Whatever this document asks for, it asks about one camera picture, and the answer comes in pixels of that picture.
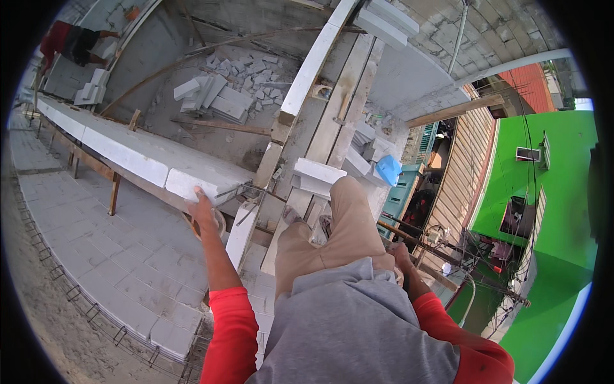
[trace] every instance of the green wall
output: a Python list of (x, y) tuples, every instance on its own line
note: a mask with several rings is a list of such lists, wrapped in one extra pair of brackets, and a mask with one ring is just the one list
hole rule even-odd
[[(550, 169), (538, 169), (536, 163), (534, 172), (531, 163), (515, 160), (516, 146), (539, 148), (543, 131), (550, 143)], [(578, 291), (592, 279), (597, 245), (589, 236), (586, 184), (590, 150), (596, 142), (591, 111), (549, 112), (528, 115), (526, 121), (523, 116), (500, 121), (492, 173), (470, 229), (512, 242), (514, 236), (499, 232), (510, 197), (523, 197), (528, 186), (528, 203), (534, 204), (535, 193), (543, 186), (547, 199), (534, 247), (537, 277), (528, 295), (532, 305), (521, 309), (500, 343), (514, 358), (515, 379), (520, 383), (526, 383), (539, 368), (559, 337)], [(525, 245), (526, 241), (516, 240), (516, 244)]]

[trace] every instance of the hand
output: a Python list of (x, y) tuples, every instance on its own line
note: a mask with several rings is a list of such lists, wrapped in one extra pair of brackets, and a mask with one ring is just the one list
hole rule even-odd
[(410, 251), (405, 243), (392, 243), (386, 250), (394, 256), (395, 265), (403, 273), (408, 273), (411, 268), (415, 268), (410, 259)]
[(213, 213), (213, 205), (211, 201), (204, 194), (201, 187), (194, 187), (194, 193), (198, 197), (198, 203), (186, 202), (188, 207), (188, 213), (192, 216), (192, 219), (196, 220), (200, 227), (200, 235), (203, 238), (204, 235), (215, 234), (217, 236), (217, 221)]

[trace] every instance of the white pipe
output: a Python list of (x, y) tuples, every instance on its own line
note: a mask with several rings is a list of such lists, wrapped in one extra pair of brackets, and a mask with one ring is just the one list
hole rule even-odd
[(473, 299), (475, 298), (475, 281), (473, 280), (473, 277), (469, 274), (467, 274), (467, 277), (469, 278), (469, 281), (471, 281), (471, 285), (473, 286), (473, 293), (471, 295), (471, 300), (469, 300), (469, 305), (467, 306), (467, 310), (465, 311), (465, 314), (462, 315), (462, 319), (460, 319), (459, 322), (459, 327), (463, 327), (463, 325), (465, 325), (465, 319), (467, 318), (467, 315), (469, 314), (469, 310), (471, 309), (471, 305), (473, 304)]
[(554, 49), (546, 52), (536, 53), (535, 55), (521, 57), (516, 60), (508, 61), (507, 63), (497, 65), (483, 71), (476, 72), (472, 75), (457, 80), (454, 83), (455, 87), (462, 87), (465, 84), (472, 83), (476, 80), (484, 79), (485, 77), (495, 75), (497, 73), (509, 71), (518, 67), (522, 67), (529, 64), (539, 63), (541, 61), (554, 60), (558, 58), (571, 57), (572, 52), (568, 48)]
[(467, 20), (468, 10), (469, 10), (469, 7), (467, 7), (467, 5), (465, 4), (465, 6), (462, 9), (462, 16), (460, 18), (459, 34), (456, 36), (456, 44), (454, 45), (454, 55), (452, 55), (452, 61), (450, 61), (450, 66), (448, 66), (448, 74), (452, 73), (454, 62), (456, 61), (456, 57), (459, 54), (459, 49), (461, 47), (462, 33), (465, 30), (465, 21)]

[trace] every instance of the khaki pants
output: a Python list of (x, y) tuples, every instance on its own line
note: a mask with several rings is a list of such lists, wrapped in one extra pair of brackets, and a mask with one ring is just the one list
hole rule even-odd
[(290, 292), (294, 279), (325, 268), (337, 268), (363, 257), (373, 258), (374, 269), (394, 269), (394, 256), (386, 253), (367, 202), (356, 179), (344, 176), (330, 189), (333, 221), (326, 245), (309, 243), (311, 230), (302, 222), (290, 225), (279, 236), (275, 276), (275, 298)]

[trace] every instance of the corrugated roof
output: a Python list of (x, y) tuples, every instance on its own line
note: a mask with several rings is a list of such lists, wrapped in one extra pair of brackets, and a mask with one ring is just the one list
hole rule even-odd
[(535, 113), (556, 111), (546, 76), (538, 63), (501, 72), (499, 76), (526, 100)]

